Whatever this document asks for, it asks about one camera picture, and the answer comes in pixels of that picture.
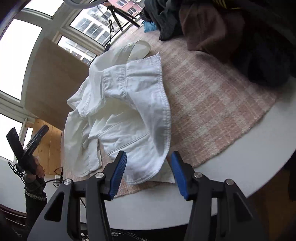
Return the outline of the left gloved hand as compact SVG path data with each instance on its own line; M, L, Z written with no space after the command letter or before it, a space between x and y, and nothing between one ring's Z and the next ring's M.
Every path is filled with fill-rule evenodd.
M37 188L37 184L34 187L34 182L36 180L36 178L45 178L45 171L43 166L40 165L39 162L39 157L34 157L34 161L36 164L36 169L35 169L35 174L32 174L31 172L26 172L25 175L23 176L23 180L26 183L26 185L29 187L30 190L34 190Z

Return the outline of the left forearm dark sleeve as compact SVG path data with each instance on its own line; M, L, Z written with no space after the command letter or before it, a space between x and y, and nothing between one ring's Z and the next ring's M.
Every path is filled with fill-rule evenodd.
M25 188L25 200L27 214L26 226L30 231L47 204L47 195L44 192L44 187L41 187L35 191L30 191Z

